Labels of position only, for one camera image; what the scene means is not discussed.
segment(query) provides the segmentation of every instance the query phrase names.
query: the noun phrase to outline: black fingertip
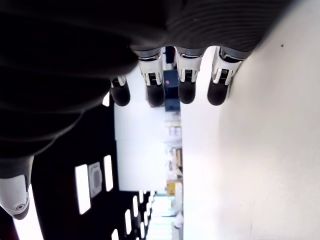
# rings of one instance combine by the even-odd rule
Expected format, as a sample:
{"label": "black fingertip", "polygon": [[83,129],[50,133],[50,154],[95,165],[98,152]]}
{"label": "black fingertip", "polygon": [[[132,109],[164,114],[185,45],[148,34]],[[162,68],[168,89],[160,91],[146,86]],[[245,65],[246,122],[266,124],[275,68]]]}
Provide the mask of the black fingertip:
{"label": "black fingertip", "polygon": [[124,107],[128,105],[130,102],[130,90],[128,86],[128,82],[125,82],[125,85],[123,86],[115,86],[111,88],[111,95],[114,100],[114,102],[120,106]]}
{"label": "black fingertip", "polygon": [[196,97],[196,83],[179,81],[179,99],[183,104],[190,104]]}
{"label": "black fingertip", "polygon": [[219,106],[224,103],[227,97],[228,86],[223,83],[214,83],[210,80],[207,98],[209,103],[214,106]]}
{"label": "black fingertip", "polygon": [[148,101],[154,107],[159,107],[165,102],[165,87],[161,85],[146,86]]}

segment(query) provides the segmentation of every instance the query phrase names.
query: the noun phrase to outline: ceiling light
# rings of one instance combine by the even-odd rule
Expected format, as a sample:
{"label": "ceiling light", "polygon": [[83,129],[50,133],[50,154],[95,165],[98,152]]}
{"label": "ceiling light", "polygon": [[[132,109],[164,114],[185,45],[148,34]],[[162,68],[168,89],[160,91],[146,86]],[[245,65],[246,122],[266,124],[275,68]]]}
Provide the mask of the ceiling light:
{"label": "ceiling light", "polygon": [[125,218],[126,234],[129,235],[131,233],[131,215],[130,215],[129,209],[125,211],[124,218]]}
{"label": "ceiling light", "polygon": [[134,196],[133,199],[133,216],[136,218],[138,216],[138,198]]}
{"label": "ceiling light", "polygon": [[144,225],[148,226],[148,215],[146,211],[144,212]]}
{"label": "ceiling light", "polygon": [[102,101],[102,104],[105,105],[106,107],[109,107],[110,106],[110,92],[108,92],[103,101]]}
{"label": "ceiling light", "polygon": [[104,157],[104,175],[105,175],[105,188],[107,192],[110,192],[114,187],[114,181],[112,176],[111,156]]}
{"label": "ceiling light", "polygon": [[150,205],[149,205],[149,203],[146,204],[146,214],[148,216],[150,216]]}
{"label": "ceiling light", "polygon": [[29,211],[22,220],[13,219],[15,230],[20,240],[43,240],[37,216],[32,186],[29,186]]}
{"label": "ceiling light", "polygon": [[144,202],[144,193],[142,190],[139,191],[139,202],[141,204]]}
{"label": "ceiling light", "polygon": [[111,239],[112,240],[119,240],[119,235],[118,235],[118,230],[117,229],[115,229],[113,231],[113,233],[111,234]]}
{"label": "ceiling light", "polygon": [[75,183],[79,213],[82,215],[91,208],[88,166],[86,164],[75,167]]}
{"label": "ceiling light", "polygon": [[145,225],[143,222],[141,222],[141,224],[140,224],[140,233],[141,233],[141,238],[144,239],[145,238]]}

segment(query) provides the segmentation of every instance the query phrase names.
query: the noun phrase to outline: yellow object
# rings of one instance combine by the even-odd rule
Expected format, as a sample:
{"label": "yellow object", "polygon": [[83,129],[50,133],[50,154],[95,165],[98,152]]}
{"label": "yellow object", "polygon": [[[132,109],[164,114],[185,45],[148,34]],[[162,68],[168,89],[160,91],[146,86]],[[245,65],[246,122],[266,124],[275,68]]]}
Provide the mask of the yellow object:
{"label": "yellow object", "polygon": [[175,196],[176,195],[176,182],[172,180],[166,181],[166,195]]}

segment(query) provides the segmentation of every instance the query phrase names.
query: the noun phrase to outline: screw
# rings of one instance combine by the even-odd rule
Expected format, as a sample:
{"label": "screw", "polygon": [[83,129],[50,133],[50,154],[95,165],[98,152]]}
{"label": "screw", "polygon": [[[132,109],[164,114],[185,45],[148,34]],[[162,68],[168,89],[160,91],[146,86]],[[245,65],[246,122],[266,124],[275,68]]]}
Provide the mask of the screw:
{"label": "screw", "polygon": [[21,210],[25,205],[24,204],[20,204],[19,206],[16,207],[17,210]]}

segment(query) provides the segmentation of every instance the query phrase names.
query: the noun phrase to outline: white wall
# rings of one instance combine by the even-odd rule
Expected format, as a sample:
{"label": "white wall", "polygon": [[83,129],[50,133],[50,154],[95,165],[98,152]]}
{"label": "white wall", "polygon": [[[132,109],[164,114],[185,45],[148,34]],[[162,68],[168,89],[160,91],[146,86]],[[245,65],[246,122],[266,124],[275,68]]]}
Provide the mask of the white wall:
{"label": "white wall", "polygon": [[320,238],[319,12],[301,1],[219,107],[207,101],[213,49],[204,55],[181,106],[185,240]]}
{"label": "white wall", "polygon": [[170,137],[166,120],[174,120],[164,107],[150,107],[139,67],[128,76],[131,100],[125,107],[115,106],[115,139],[119,188],[122,191],[161,190],[166,187],[165,142]]}

